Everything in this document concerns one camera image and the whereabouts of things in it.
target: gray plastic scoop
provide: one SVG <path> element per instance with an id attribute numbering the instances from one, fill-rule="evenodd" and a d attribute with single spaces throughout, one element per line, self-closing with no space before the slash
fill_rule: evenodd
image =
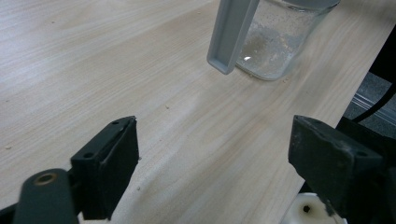
<path id="1" fill-rule="evenodd" d="M 222 74 L 230 74 L 235 68 L 259 2 L 221 0 L 207 61 Z"/>

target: light wood grain surface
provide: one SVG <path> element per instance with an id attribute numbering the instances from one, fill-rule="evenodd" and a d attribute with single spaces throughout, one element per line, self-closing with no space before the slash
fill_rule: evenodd
<path id="1" fill-rule="evenodd" d="M 0 5 L 0 206 L 136 115 L 143 160 L 112 223 L 278 223 L 303 182 L 292 116 L 334 126 L 396 21 L 394 0 L 342 0 L 268 82 L 205 61 L 219 1 Z"/>

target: clear glass jar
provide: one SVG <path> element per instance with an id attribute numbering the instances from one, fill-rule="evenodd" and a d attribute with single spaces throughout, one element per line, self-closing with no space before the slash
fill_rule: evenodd
<path id="1" fill-rule="evenodd" d="M 236 66 L 265 80 L 284 75 L 313 28 L 339 0 L 260 0 Z"/>

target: gray plastic part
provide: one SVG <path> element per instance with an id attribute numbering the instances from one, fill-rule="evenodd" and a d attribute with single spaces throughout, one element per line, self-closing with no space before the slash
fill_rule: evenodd
<path id="1" fill-rule="evenodd" d="M 221 0 L 207 61 L 222 74 L 230 74 L 235 68 L 259 2 Z"/>

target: black cable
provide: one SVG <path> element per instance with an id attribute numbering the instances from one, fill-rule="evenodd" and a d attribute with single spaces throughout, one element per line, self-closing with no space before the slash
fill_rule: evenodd
<path id="1" fill-rule="evenodd" d="M 389 87 L 389 89 L 384 94 L 384 96 L 382 96 L 382 98 L 379 99 L 379 101 L 376 102 L 375 105 L 373 105 L 370 109 L 368 109 L 364 113 L 354 118 L 353 121 L 361 122 L 362 120 L 372 116 L 378 109 L 384 106 L 393 97 L 395 93 L 396 93 L 396 81 L 393 81 L 392 85 Z"/>

